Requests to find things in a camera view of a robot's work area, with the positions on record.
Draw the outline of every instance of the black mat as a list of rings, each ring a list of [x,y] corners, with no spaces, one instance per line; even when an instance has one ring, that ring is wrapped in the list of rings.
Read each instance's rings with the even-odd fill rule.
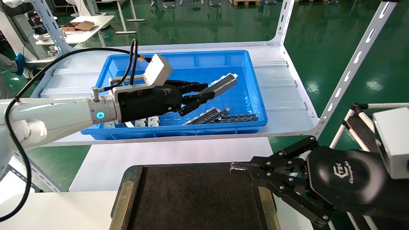
[[[256,192],[229,165],[143,167],[128,230],[265,229]]]

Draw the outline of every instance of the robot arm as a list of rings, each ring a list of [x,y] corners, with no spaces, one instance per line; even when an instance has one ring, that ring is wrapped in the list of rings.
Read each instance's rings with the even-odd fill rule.
[[[306,151],[307,160],[296,158]],[[321,147],[310,136],[270,157],[233,162],[230,172],[249,176],[318,226],[335,211],[409,219],[409,183],[392,179],[379,153]]]
[[[200,92],[208,87],[207,83],[167,80],[172,70],[164,57],[154,55],[145,73],[135,76],[135,79],[143,79],[145,83],[123,86],[112,78],[111,89],[106,96],[98,95],[98,92],[105,91],[104,88],[94,88],[94,96],[87,98],[21,98],[12,107],[9,120],[22,147],[32,149],[94,124],[115,120],[123,123],[168,112],[178,112],[184,116],[215,97],[213,91]],[[200,93],[183,96],[189,92]],[[4,111],[10,102],[11,99],[1,100],[0,110]],[[1,175],[16,152],[4,120],[0,120],[0,138]]]

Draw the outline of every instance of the green epoxy floor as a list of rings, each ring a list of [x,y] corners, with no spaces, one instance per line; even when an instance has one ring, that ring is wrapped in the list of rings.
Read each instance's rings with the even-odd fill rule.
[[[266,41],[274,37],[281,2],[245,8],[234,7],[228,0],[222,0],[219,7],[211,7],[207,1],[205,5],[186,1],[182,6],[177,2],[175,9],[165,9],[160,1],[151,7],[148,0],[134,0],[138,18],[146,19],[145,23],[127,23],[128,30],[139,32],[136,35],[115,35],[115,31],[122,30],[116,5],[98,4],[101,12],[115,15],[111,27],[103,31],[106,44],[109,47],[128,46],[134,37],[140,45]],[[358,0],[356,3],[339,0],[338,3],[304,1],[295,4],[285,47],[318,114],[323,111],[379,3],[378,0]],[[320,144],[330,144],[353,102],[408,101],[408,9],[408,1],[395,8],[321,135]],[[129,3],[123,3],[122,10],[125,19],[132,18]],[[57,15],[60,25],[72,20],[66,15],[69,14]],[[101,44],[95,35],[82,46]],[[2,53],[14,58],[9,50]],[[15,79],[13,74],[6,78],[13,92],[25,84],[25,80]],[[301,138],[277,137],[271,138],[270,143],[277,151]],[[344,134],[338,148],[358,148],[358,145]],[[68,189],[88,149],[89,146],[44,147],[30,150],[29,156],[63,189]],[[351,225],[341,224],[345,218],[339,215],[334,223],[337,227],[351,229]]]

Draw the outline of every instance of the white shelf board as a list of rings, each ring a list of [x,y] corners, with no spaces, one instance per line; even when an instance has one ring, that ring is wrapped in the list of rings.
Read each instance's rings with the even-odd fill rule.
[[[255,134],[202,135],[166,138],[142,138],[133,140],[94,140],[90,135],[75,133],[48,146],[108,144],[132,142],[158,142],[178,140],[205,140],[225,138],[268,137],[298,135],[311,130],[318,123],[318,117],[305,88],[283,46],[268,42],[204,43],[185,45],[152,45],[138,47],[139,53],[192,52],[209,50],[247,50],[250,54],[257,81],[260,86],[268,123]],[[87,52],[70,56],[61,61],[46,89],[53,89],[45,97],[62,97],[59,88],[78,88],[79,93],[70,97],[84,97],[84,88],[95,85],[102,66],[115,52]]]

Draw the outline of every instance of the metal bracket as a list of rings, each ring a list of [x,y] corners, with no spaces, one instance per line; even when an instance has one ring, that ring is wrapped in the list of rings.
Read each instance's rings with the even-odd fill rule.
[[[386,20],[389,18],[393,9],[396,6],[396,2],[381,2],[378,10],[375,12],[375,15],[372,18],[372,21],[369,23],[368,28],[366,29],[361,41],[358,44],[357,49],[355,50],[351,60],[349,61],[344,73],[339,80],[335,91],[333,92],[330,100],[328,101],[324,112],[321,115],[318,125],[311,130],[311,133],[314,133],[318,138],[322,131],[324,130],[328,120],[335,111],[335,108],[338,106],[342,96],[346,92],[349,84],[354,78],[356,72],[358,71],[361,63],[368,54],[373,42],[376,40],[378,34],[385,25]]]
[[[279,23],[277,25],[276,35],[270,42],[284,44],[285,35],[287,34],[288,23],[290,22],[291,12],[294,7],[295,0],[284,0],[281,7]]]
[[[23,158],[19,153],[14,153],[14,157],[17,158],[22,164],[24,164]],[[47,187],[49,187],[53,192],[62,192],[63,190],[58,186],[45,172],[36,165],[29,157],[28,157],[31,165],[31,172],[34,176],[39,178]]]
[[[69,46],[65,41],[63,33],[58,27],[57,22],[54,20],[47,2],[43,0],[31,0],[31,3],[33,4],[34,9],[36,9],[38,16],[45,25],[48,34],[52,38],[55,46],[58,48],[58,53],[61,55],[74,50],[74,48]]]
[[[15,168],[13,168],[11,165],[7,165],[6,170],[4,171],[3,175],[0,176],[0,182],[4,179],[4,177],[7,175],[8,172],[14,173],[16,176],[18,176],[22,181],[27,183],[27,177],[25,177],[23,174],[18,172]],[[31,183],[31,187],[34,189],[35,192],[43,192],[42,189],[37,187],[34,183]]]

